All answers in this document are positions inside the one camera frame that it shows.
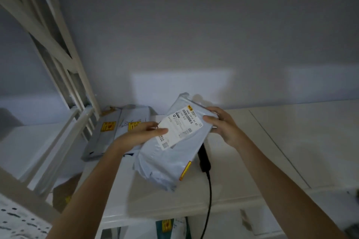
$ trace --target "left hand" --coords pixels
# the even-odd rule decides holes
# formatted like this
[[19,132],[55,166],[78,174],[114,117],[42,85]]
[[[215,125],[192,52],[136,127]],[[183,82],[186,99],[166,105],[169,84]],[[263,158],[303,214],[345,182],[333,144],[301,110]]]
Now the left hand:
[[168,133],[167,128],[158,128],[156,122],[139,123],[135,128],[119,136],[111,146],[117,147],[121,152],[126,153],[134,146],[143,144],[153,137]]

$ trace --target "plastic mailer bag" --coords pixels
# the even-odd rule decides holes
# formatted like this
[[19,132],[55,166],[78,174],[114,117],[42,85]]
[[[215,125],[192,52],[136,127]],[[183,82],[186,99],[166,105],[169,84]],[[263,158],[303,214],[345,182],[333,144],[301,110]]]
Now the plastic mailer bag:
[[168,128],[168,133],[143,144],[134,169],[146,180],[174,191],[212,128],[203,121],[205,114],[217,117],[191,101],[188,93],[180,94],[158,125]]

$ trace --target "finger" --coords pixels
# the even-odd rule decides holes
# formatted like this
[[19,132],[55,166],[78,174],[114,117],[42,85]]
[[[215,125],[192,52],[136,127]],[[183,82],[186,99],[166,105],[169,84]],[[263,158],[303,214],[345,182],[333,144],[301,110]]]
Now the finger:
[[156,128],[158,126],[158,123],[157,122],[142,122],[142,123],[139,123],[136,127],[134,127],[132,130],[135,130],[135,131],[144,131],[144,130],[147,130],[149,128]]
[[216,127],[220,127],[224,123],[223,121],[220,121],[219,119],[217,119],[213,116],[209,116],[209,115],[204,115],[203,120],[209,124],[212,124],[213,126],[216,126]]
[[222,110],[220,107],[207,107],[206,109],[211,112],[216,112],[218,114],[219,119],[221,120],[223,120],[227,114],[227,112]]
[[141,133],[138,133],[138,138],[139,138],[139,142],[140,143],[144,143],[147,142],[148,140],[150,140],[153,137],[156,136],[161,136],[168,133],[168,128],[158,128],[156,130],[151,130],[151,131],[143,131]]
[[212,128],[211,133],[218,133],[219,134],[219,128]]

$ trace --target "forearm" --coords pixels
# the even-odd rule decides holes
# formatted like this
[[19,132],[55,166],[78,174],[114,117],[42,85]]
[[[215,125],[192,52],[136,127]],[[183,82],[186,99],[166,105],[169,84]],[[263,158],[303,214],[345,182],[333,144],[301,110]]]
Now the forearm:
[[55,221],[48,239],[94,238],[123,153],[110,146]]
[[332,220],[248,138],[236,150],[289,239],[345,238]]

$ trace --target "white wall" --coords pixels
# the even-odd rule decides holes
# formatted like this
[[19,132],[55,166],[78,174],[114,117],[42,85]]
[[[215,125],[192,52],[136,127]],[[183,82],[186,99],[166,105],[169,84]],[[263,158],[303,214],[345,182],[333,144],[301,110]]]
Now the white wall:
[[31,38],[0,7],[0,127],[56,123],[65,106]]
[[359,0],[60,0],[102,107],[359,97]]

